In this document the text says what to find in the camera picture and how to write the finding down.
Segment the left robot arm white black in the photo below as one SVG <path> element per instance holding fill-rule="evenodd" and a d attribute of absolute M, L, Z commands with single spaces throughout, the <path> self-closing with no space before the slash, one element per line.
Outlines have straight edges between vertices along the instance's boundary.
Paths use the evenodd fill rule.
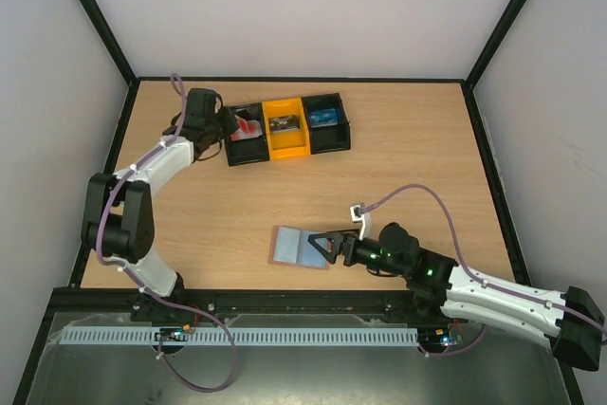
<path fill-rule="evenodd" d="M 238 124 L 216 91 L 176 87 L 175 92 L 181 110 L 152 149 L 121 170 L 89 179 L 81 238 L 101 265 L 116 267 L 140 293 L 169 308 L 200 314 L 182 303 L 183 279 L 155 247 L 153 199 L 211 146 L 225 142 Z"/>

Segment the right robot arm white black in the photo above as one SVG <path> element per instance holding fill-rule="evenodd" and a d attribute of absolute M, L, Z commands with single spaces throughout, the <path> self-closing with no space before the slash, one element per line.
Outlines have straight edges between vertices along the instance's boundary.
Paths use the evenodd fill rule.
<path fill-rule="evenodd" d="M 348 267 L 403 279 L 424 321 L 443 315 L 478 322 L 535 342 L 573 368 L 599 368 L 605 317 L 581 288 L 560 292 L 497 279 L 420 247 L 397 223 L 384 227 L 377 240 L 339 230 L 311 234 L 307 241 L 330 264 L 341 258 Z"/>

